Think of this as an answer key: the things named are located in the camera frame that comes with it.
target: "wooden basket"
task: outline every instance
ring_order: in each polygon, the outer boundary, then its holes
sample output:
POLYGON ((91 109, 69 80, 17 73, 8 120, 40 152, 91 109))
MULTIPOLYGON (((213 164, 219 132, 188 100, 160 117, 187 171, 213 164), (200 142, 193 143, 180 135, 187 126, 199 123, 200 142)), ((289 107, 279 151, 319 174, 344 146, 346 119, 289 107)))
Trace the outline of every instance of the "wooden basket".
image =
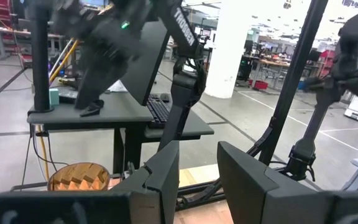
POLYGON ((109 171, 91 162, 72 164, 58 170, 48 181, 48 190, 107 190, 109 171))

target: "white column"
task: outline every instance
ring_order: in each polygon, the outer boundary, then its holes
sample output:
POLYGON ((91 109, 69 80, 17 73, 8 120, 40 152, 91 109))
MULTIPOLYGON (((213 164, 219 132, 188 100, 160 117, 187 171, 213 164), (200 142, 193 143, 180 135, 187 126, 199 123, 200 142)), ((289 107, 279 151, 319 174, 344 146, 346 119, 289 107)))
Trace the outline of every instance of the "white column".
POLYGON ((219 13, 205 93, 231 98, 244 44, 250 29, 252 7, 246 0, 224 0, 219 13))

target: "black keyboard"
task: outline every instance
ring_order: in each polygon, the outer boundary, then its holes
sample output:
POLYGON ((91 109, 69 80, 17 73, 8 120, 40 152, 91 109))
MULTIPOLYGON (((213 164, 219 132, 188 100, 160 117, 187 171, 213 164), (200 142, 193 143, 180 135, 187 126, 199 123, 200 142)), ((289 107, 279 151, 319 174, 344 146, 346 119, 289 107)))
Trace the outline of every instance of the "black keyboard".
POLYGON ((147 99, 147 108, 152 113, 154 120, 149 123, 149 128, 164 128, 168 120, 170 108, 156 94, 150 94, 147 99))

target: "gray floor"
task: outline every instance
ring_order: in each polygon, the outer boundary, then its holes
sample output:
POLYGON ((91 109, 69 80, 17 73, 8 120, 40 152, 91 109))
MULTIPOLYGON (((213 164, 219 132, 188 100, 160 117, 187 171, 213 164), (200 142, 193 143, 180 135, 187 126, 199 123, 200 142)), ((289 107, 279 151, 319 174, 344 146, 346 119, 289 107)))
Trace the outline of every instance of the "gray floor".
MULTIPOLYGON (((16 57, 0 61, 0 87, 21 68, 16 57)), ((171 62, 163 62, 153 92, 170 91, 171 62)), ((25 74, 31 79, 32 71, 25 74)), ((30 81, 20 75, 0 93, 0 192, 20 184, 28 143, 26 112, 32 106, 30 81)), ((181 142, 180 167, 216 163, 218 141, 227 141, 247 151, 265 131, 278 100, 278 93, 236 88, 229 100, 203 95, 193 110, 215 130, 215 135, 198 141, 181 142)), ((302 137, 311 118, 313 95, 297 94, 278 142, 275 159, 287 161, 292 145, 302 137)), ((356 170, 350 160, 358 158, 358 122, 343 116, 340 106, 330 109, 316 138, 314 188, 340 189, 356 170)), ((93 161, 112 169, 113 131, 81 131, 51 134, 55 161, 67 163, 93 161)), ((157 143, 144 144, 142 161, 156 152, 157 143)), ((34 151, 31 150, 25 183, 42 181, 34 151)))

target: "teal box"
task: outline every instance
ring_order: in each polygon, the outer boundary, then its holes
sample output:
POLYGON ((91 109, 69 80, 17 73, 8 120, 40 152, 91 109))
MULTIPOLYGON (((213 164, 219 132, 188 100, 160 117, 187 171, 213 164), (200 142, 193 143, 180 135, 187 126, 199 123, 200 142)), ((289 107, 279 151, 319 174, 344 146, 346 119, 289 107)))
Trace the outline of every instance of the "teal box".
POLYGON ((51 106, 59 105, 59 90, 56 88, 49 89, 49 104, 51 106))

